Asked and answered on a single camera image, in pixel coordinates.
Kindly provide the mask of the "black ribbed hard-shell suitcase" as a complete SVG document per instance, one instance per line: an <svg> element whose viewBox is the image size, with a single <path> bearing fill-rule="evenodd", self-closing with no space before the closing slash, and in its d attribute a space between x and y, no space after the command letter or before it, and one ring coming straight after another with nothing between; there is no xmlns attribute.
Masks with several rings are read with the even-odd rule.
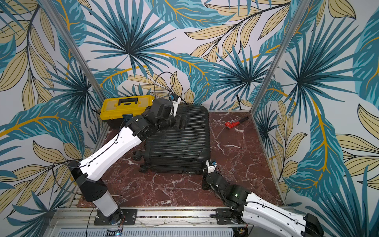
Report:
<svg viewBox="0 0 379 237"><path fill-rule="evenodd" d="M140 172L203 173L211 157L209 112L203 106L180 105L177 115L187 119L184 129L160 131L145 141L144 151L133 152L133 160L144 160Z"/></svg>

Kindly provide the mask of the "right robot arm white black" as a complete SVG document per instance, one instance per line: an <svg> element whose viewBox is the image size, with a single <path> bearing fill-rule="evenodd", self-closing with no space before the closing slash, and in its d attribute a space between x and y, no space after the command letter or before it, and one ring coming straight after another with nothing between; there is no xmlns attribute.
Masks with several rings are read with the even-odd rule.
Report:
<svg viewBox="0 0 379 237"><path fill-rule="evenodd" d="M324 236L316 216L287 211L240 185L229 183L217 171L204 173L202 185L229 208L230 219L235 223L252 224L280 237Z"/></svg>

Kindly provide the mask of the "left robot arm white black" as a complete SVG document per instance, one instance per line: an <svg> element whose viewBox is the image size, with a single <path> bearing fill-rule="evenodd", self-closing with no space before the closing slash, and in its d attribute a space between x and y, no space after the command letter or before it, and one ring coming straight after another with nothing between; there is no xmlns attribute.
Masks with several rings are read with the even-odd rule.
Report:
<svg viewBox="0 0 379 237"><path fill-rule="evenodd" d="M83 197L93 203L111 225L121 225L123 213L102 181L104 173L125 153L147 138L168 128L181 129L185 119L177 115L181 98L159 98L140 115L121 124L118 134L88 158L71 161L68 168Z"/></svg>

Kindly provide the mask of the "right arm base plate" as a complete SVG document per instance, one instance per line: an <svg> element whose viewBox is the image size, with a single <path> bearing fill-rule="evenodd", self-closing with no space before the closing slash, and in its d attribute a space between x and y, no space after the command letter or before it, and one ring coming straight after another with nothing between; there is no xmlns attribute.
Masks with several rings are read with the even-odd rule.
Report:
<svg viewBox="0 0 379 237"><path fill-rule="evenodd" d="M215 219L218 225L243 225L246 224L241 217L235 215L229 208L216 208Z"/></svg>

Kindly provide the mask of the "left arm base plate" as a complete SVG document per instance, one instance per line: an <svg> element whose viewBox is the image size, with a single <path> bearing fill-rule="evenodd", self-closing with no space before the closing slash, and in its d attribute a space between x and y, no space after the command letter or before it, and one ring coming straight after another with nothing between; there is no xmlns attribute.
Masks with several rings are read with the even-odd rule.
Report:
<svg viewBox="0 0 379 237"><path fill-rule="evenodd" d="M106 217L100 210L97 210L95 226L133 226L137 217L137 209L121 208L114 214Z"/></svg>

